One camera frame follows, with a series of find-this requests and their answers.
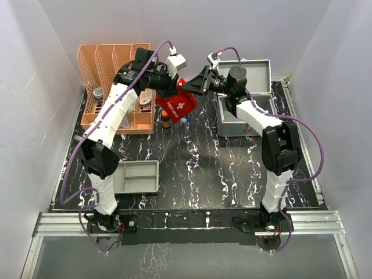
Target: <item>gray plastic bin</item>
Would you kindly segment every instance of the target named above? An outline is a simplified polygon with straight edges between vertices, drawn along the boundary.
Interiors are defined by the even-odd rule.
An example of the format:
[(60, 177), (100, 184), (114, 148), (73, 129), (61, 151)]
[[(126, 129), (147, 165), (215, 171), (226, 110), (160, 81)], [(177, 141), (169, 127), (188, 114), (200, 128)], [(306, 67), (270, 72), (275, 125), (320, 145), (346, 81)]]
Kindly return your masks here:
[(159, 161), (119, 162), (113, 174), (115, 194), (153, 193), (159, 190)]

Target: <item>brown bottle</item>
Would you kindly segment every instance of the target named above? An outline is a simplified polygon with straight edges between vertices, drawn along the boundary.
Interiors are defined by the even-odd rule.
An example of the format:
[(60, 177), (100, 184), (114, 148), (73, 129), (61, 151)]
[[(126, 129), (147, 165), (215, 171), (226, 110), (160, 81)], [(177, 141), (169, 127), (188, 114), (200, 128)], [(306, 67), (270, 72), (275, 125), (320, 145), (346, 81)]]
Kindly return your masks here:
[(162, 121), (162, 126), (164, 129), (170, 128), (171, 121), (165, 110), (162, 111), (162, 116), (160, 117), (160, 120)]

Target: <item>small bottle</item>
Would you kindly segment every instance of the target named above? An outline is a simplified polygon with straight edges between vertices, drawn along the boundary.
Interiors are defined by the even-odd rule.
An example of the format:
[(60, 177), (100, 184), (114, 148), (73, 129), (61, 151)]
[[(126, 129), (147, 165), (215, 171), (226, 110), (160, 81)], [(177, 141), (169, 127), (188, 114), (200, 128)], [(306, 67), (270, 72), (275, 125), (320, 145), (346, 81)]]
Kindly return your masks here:
[(185, 115), (184, 117), (182, 117), (182, 118), (180, 119), (180, 122), (181, 122), (182, 124), (186, 124), (186, 123), (187, 123), (187, 118), (188, 118), (188, 115)]
[(103, 88), (102, 87), (97, 87), (96, 89), (93, 90), (93, 96), (97, 100), (97, 103), (102, 106), (103, 102)]
[(162, 121), (162, 126), (164, 129), (169, 129), (171, 125), (170, 118), (165, 110), (162, 111), (162, 116), (160, 117)]

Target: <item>white wall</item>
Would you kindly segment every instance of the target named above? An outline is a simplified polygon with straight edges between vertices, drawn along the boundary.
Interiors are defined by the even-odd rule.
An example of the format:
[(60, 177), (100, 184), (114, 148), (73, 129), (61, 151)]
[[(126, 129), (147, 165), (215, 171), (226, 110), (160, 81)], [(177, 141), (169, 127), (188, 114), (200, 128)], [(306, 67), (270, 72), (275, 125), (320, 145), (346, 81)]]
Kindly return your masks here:
[(333, 1), (291, 78), (299, 117), (323, 141), (321, 188), (339, 210), (361, 278), (372, 277), (371, 26), (371, 1)]
[[(246, 59), (271, 59), (273, 77), (291, 75), (330, 0), (39, 0), (70, 59), (80, 44), (170, 39), (196, 76), (206, 55), (234, 46)], [(225, 59), (236, 59), (226, 53)]]
[(0, 277), (19, 278), (77, 117), (82, 84), (37, 0), (0, 4)]

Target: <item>black marble tabletop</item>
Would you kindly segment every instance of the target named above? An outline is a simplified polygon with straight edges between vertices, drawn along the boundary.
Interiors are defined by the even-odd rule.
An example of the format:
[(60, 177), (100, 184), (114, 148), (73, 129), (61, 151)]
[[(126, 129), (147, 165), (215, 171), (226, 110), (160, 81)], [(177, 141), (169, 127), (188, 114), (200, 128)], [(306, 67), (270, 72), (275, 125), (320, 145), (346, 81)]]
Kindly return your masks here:
[[(273, 97), (279, 114), (289, 114), (280, 82), (272, 83)], [(85, 98), (74, 129), (82, 135), (80, 120)], [(116, 195), (120, 209), (233, 209), (258, 208), (263, 198), (266, 169), (261, 159), (260, 137), (221, 138), (217, 135), (217, 96), (197, 98), (199, 106), (189, 115), (187, 124), (173, 124), (165, 131), (156, 107), (152, 135), (117, 135), (113, 150), (121, 160), (158, 160), (159, 192), (155, 194)], [(70, 144), (67, 160), (74, 148)], [(309, 177), (302, 159), (295, 178)], [(79, 210), (94, 204), (90, 192), (83, 192), (68, 205), (59, 203), (60, 186), (49, 211)], [(75, 160), (65, 190), (65, 199), (91, 183), (80, 162)], [(311, 183), (293, 183), (286, 198), (290, 208), (319, 206)]]

